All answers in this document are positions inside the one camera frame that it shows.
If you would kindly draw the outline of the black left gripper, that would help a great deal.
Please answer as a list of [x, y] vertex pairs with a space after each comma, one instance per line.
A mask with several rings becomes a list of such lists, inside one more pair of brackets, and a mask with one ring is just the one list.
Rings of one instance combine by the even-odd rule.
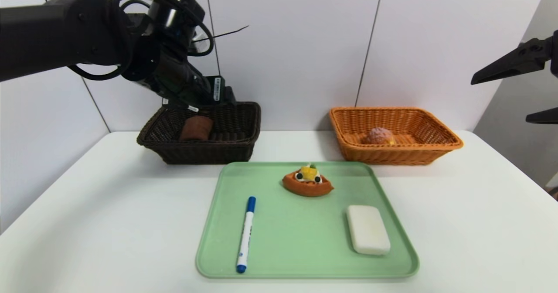
[[235, 93], [231, 86], [226, 86], [222, 76], [204, 76], [195, 67], [185, 68], [182, 79], [167, 81], [163, 84], [163, 98], [172, 108], [191, 109], [236, 104]]

